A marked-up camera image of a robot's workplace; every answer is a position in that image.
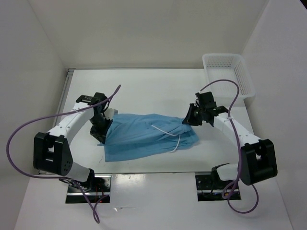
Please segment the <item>light blue shorts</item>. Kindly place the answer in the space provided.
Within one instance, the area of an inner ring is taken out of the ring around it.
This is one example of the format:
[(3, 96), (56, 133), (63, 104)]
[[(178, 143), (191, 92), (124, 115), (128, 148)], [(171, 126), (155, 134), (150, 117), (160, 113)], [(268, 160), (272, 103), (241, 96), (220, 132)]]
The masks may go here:
[(156, 154), (186, 150), (199, 137), (183, 118), (159, 114), (117, 114), (106, 136), (106, 162), (136, 160)]

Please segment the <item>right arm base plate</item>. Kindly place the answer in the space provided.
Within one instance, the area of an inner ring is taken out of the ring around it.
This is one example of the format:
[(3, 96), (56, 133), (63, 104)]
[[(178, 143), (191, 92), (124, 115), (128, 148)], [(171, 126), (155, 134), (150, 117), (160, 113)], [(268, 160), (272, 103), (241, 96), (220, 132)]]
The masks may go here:
[(196, 174), (195, 181), (198, 202), (225, 201), (222, 197), (223, 189), (231, 181), (215, 180), (210, 173)]

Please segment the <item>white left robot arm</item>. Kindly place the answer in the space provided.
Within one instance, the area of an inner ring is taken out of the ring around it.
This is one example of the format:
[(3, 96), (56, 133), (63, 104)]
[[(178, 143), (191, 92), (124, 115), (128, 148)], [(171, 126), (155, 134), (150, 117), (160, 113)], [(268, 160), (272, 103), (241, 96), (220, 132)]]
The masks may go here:
[(113, 122), (115, 109), (108, 107), (110, 99), (103, 93), (81, 95), (71, 111), (47, 133), (34, 137), (34, 168), (75, 180), (79, 187), (89, 192), (97, 180), (94, 171), (73, 161), (70, 144), (86, 122), (91, 122), (90, 135), (104, 144)]

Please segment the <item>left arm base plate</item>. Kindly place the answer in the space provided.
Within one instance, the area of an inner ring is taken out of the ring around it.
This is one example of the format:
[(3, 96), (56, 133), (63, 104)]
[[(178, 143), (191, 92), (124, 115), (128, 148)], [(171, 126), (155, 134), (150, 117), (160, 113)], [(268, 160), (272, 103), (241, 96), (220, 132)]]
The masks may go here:
[[(96, 174), (97, 180), (95, 187), (91, 189), (83, 189), (86, 197), (92, 204), (97, 201), (99, 203), (110, 203), (110, 190), (111, 190), (111, 174)], [(66, 194), (66, 204), (84, 204), (87, 203), (82, 192), (74, 185), (69, 185)]]

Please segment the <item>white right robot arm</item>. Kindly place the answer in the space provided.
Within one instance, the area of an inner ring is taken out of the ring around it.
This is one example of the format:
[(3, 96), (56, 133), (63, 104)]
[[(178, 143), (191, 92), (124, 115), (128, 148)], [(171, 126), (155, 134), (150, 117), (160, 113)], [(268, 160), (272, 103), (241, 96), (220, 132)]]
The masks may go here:
[(277, 176), (274, 144), (250, 133), (237, 122), (224, 106), (217, 106), (211, 92), (196, 93), (196, 101), (189, 105), (183, 124), (201, 126), (203, 122), (220, 130), (234, 145), (240, 147), (240, 179), (252, 185)]

